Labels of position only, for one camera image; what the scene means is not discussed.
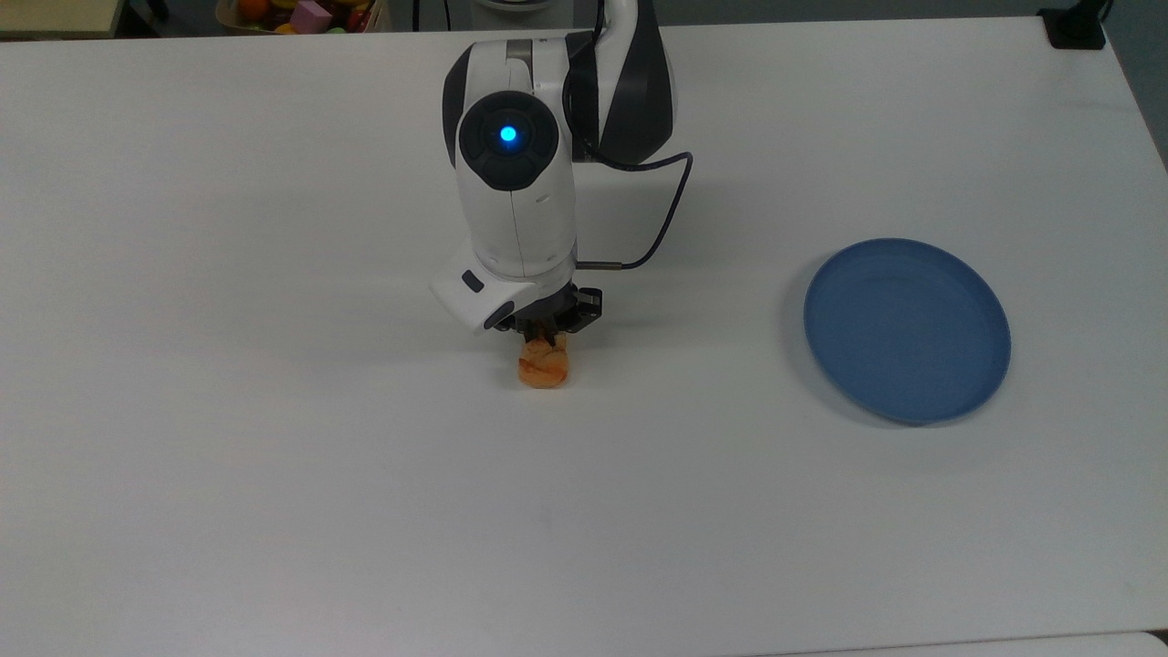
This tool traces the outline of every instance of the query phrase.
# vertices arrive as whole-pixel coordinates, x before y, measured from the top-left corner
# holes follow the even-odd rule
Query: black cable clip
[[[1103,21],[1111,12],[1114,0],[1080,0],[1070,9],[1038,9],[1047,26],[1047,39],[1059,50],[1103,50],[1107,37],[1103,34]],[[1103,18],[1099,12],[1107,11]]]

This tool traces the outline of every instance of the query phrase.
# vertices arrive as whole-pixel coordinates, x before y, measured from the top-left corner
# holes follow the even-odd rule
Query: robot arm
[[[572,161],[585,159],[580,140],[642,161],[672,133],[674,103],[652,2],[604,6],[599,39],[479,42],[446,77],[443,127],[470,236],[431,290],[474,332],[554,339],[600,314],[600,291],[571,281]]]

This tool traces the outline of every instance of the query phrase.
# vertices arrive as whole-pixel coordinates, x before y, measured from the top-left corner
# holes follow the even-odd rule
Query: gray floor
[[[395,27],[409,29],[411,0],[388,0]],[[470,2],[449,0],[454,29],[468,29]],[[154,27],[164,36],[220,36],[215,0],[167,0],[171,19]],[[577,27],[590,22],[595,0],[575,0]],[[662,25],[837,21],[959,16],[1033,16],[1042,7],[1073,0],[656,0]],[[148,16],[145,0],[131,7]],[[445,29],[438,0],[422,2],[423,29]],[[1168,162],[1168,0],[1117,0],[1107,34],[1124,65],[1148,129]]]

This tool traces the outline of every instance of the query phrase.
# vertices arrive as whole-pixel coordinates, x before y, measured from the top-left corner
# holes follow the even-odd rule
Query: black cable
[[[564,90],[562,94],[561,103],[564,106],[564,120],[568,122],[568,130],[571,131],[572,134],[580,134],[572,125],[571,96],[569,95],[568,79],[564,79]],[[633,262],[579,261],[576,263],[576,269],[582,269],[582,270],[593,269],[604,271],[614,271],[614,270],[627,271],[630,269],[637,269],[638,267],[648,262],[651,257],[653,257],[653,254],[656,253],[658,247],[660,247],[661,242],[665,240],[665,234],[669,230],[669,224],[673,223],[673,215],[674,213],[677,212],[677,203],[681,202],[681,194],[686,191],[686,181],[689,180],[689,172],[690,170],[694,168],[694,154],[690,153],[689,151],[683,151],[681,153],[677,153],[676,155],[670,155],[668,158],[656,160],[653,162],[634,165],[634,164],[619,162],[617,160],[609,158],[607,155],[600,153],[600,151],[598,151],[596,146],[590,144],[588,139],[585,139],[584,137],[580,137],[579,140],[580,145],[584,147],[584,151],[589,154],[589,157],[603,164],[604,166],[618,171],[628,171],[634,173],[641,171],[654,171],[661,167],[669,166],[675,162],[680,162],[681,160],[686,160],[686,171],[681,173],[681,180],[677,181],[677,191],[674,192],[673,194],[673,202],[669,203],[669,212],[666,213],[665,221],[661,222],[661,229],[658,230],[656,238],[653,240],[653,245],[649,247],[649,250],[645,251],[645,255],[634,260]]]
[[[604,0],[596,0],[596,26],[592,28],[592,47],[600,40],[600,30],[604,29]]]

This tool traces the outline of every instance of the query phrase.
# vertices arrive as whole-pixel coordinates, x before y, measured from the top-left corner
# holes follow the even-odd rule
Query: bread
[[[568,336],[555,337],[556,345],[535,338],[519,354],[519,380],[533,388],[558,388],[568,380]]]

